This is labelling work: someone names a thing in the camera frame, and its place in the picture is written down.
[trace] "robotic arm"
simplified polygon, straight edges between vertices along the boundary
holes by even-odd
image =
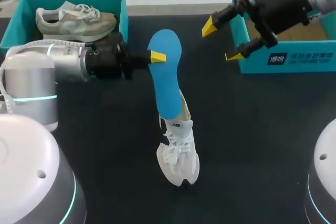
[[[309,16],[312,10],[318,10],[319,14]],[[334,10],[336,0],[235,0],[234,5],[211,14],[202,29],[202,35],[206,37],[237,15],[247,13],[255,23],[260,38],[241,44],[226,54],[226,60],[244,59],[263,46],[275,46],[278,43],[277,34],[298,23],[308,25],[313,19],[321,18]]]

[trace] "gray sneaker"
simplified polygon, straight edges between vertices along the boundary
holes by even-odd
[[[36,25],[43,39],[95,41],[110,33],[116,24],[112,13],[68,1],[56,10],[36,10]]]
[[[182,185],[186,180],[194,184],[200,171],[200,160],[195,149],[193,121],[183,95],[182,112],[174,120],[160,118],[160,127],[165,133],[156,157],[160,168],[170,183]]]

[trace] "white shoelace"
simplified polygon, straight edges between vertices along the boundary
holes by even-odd
[[[191,137],[190,134],[186,138],[174,136],[170,131],[167,131],[164,136],[169,140],[169,147],[162,153],[163,161],[170,165],[176,165],[177,159],[183,152],[190,152]]]
[[[80,12],[84,13],[82,17],[78,17],[77,19],[87,19],[90,22],[95,22],[100,18],[100,11],[93,6],[77,5],[76,8],[81,8]]]

